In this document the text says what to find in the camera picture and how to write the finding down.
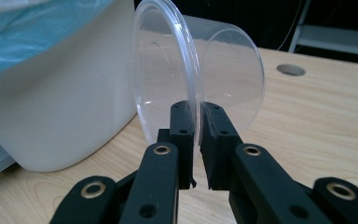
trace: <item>metal ring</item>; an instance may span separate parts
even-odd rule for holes
[[[249,156],[259,156],[261,154],[260,149],[255,147],[246,147],[243,149],[243,151]]]
[[[89,192],[88,189],[93,186],[97,186],[99,187],[99,189],[93,192]],[[103,194],[105,189],[106,189],[106,185],[103,182],[96,180],[84,186],[83,189],[80,191],[80,194],[83,198],[93,199]]]
[[[153,149],[154,153],[158,154],[158,155],[165,155],[171,152],[171,148],[170,147],[166,147],[166,146],[158,146],[155,147]]]
[[[345,185],[333,182],[329,183],[326,187],[330,193],[340,199],[351,201],[356,198],[356,194],[353,192],[353,190]]]

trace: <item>wood grain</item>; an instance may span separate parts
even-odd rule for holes
[[[254,123],[241,131],[242,139],[265,147],[294,180],[309,187],[324,176],[358,186],[358,64],[267,49],[260,53],[265,99]],[[283,75],[276,70],[281,63],[307,73]],[[48,223],[76,182],[91,175],[119,180],[137,169],[146,147],[135,117],[100,150],[65,170],[34,173],[13,165],[0,174],[0,223]],[[207,189],[200,157],[194,173],[199,184],[180,192],[179,223],[235,223],[227,192]]]

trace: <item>table hole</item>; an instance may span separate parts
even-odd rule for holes
[[[280,71],[283,74],[294,76],[294,77],[300,77],[304,76],[306,74],[306,71],[304,68],[294,65],[294,64],[288,64],[283,63],[277,66],[277,70]]]

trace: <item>cable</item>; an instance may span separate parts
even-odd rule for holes
[[[290,33],[292,32],[293,26],[295,25],[295,22],[296,22],[296,18],[297,18],[297,16],[298,16],[298,12],[299,12],[300,9],[301,9],[302,2],[303,2],[303,0],[301,0],[301,1],[298,3],[297,12],[296,12],[295,18],[294,18],[293,21],[292,21],[292,25],[290,26],[289,32],[287,32],[286,37],[284,38],[284,40],[283,40],[283,42],[281,43],[281,45],[277,48],[277,50],[280,50],[280,49],[282,48],[283,44],[286,42],[287,37],[289,37]]]

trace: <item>black plastic part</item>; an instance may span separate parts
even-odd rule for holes
[[[119,223],[176,223],[178,149],[170,143],[147,148]]]
[[[241,138],[221,106],[204,102],[201,116],[200,152],[209,188],[229,190],[233,174],[230,157]]]
[[[171,106],[170,142],[179,150],[179,189],[189,189],[193,179],[194,125],[187,101]]]
[[[307,193],[262,147],[240,144],[232,157],[238,178],[257,210],[256,223],[330,223]],[[232,189],[233,194],[243,194]],[[237,221],[246,220],[241,213]]]
[[[50,223],[112,223],[118,210],[116,190],[115,181],[108,177],[83,179],[63,198]]]
[[[312,199],[334,223],[358,224],[358,188],[335,177],[315,181]]]

